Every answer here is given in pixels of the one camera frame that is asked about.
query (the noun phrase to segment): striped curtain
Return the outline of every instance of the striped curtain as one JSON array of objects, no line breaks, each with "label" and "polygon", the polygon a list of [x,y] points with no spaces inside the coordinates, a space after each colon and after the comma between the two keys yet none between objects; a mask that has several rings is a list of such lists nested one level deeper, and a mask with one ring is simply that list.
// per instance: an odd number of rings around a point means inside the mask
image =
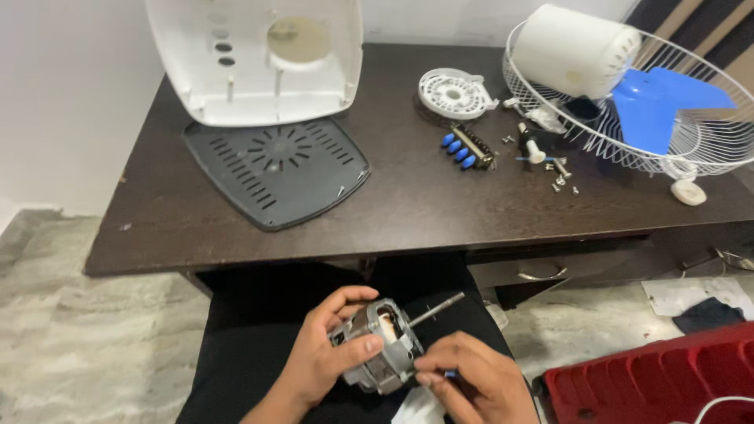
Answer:
[{"label": "striped curtain", "polygon": [[754,93],[754,0],[641,0],[627,23],[693,51]]}]

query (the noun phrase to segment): drawer handle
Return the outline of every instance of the drawer handle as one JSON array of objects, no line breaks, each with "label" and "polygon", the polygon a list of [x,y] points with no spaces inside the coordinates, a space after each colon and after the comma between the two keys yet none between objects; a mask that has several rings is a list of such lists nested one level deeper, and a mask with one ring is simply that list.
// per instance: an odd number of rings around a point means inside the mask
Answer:
[{"label": "drawer handle", "polygon": [[562,268],[558,266],[558,272],[555,275],[551,275],[550,277],[535,277],[534,275],[529,275],[525,272],[519,272],[518,276],[525,280],[532,280],[532,281],[553,280],[555,278],[562,277],[562,275],[565,274],[566,271],[568,271],[568,268],[566,268],[565,266],[563,266]]}]

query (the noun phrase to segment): white cable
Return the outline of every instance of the white cable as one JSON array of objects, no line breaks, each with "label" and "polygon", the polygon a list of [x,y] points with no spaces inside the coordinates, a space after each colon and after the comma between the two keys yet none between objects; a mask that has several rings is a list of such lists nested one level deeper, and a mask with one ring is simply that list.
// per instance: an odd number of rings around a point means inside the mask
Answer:
[{"label": "white cable", "polygon": [[694,424],[701,424],[702,419],[704,418],[704,414],[707,413],[708,410],[710,410],[711,407],[719,404],[720,402],[725,401],[745,401],[745,402],[754,402],[754,399],[752,398],[745,398],[743,396],[725,396],[723,398],[717,398],[708,403],[705,407],[702,408],[702,411],[699,412],[699,416],[697,417],[697,420],[694,421]]}]

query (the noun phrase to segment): dark cloth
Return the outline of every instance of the dark cloth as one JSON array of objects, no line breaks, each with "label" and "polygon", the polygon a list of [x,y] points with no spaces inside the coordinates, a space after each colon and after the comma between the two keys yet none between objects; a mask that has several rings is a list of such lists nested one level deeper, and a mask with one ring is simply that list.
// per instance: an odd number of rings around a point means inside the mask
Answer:
[{"label": "dark cloth", "polygon": [[731,308],[716,297],[702,300],[673,318],[673,323],[684,334],[698,333],[740,322],[746,322],[741,308]]},{"label": "dark cloth", "polygon": [[[181,424],[238,423],[283,370],[306,313],[338,287],[365,284],[357,272],[322,263],[236,269],[200,278],[215,292],[192,392],[177,420]],[[463,290],[465,299],[436,315],[436,321],[415,328],[421,344],[426,349],[463,330],[511,356],[460,254],[380,259],[369,286],[395,300],[411,317]],[[367,394],[339,379],[303,422],[384,424],[408,390],[404,387],[389,396]]]}]

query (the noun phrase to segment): bolt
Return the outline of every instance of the bolt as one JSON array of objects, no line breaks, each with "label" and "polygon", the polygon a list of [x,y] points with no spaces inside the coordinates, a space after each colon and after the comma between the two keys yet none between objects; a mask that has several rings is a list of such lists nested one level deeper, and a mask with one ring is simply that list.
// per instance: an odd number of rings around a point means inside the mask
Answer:
[{"label": "bolt", "polygon": [[573,177],[573,174],[571,174],[570,172],[566,171],[566,169],[560,163],[560,160],[553,159],[553,165],[555,165],[555,167],[558,169],[558,172],[560,172],[560,174],[563,175],[563,178],[565,178],[566,180],[569,179],[569,178],[571,178],[571,177]]}]

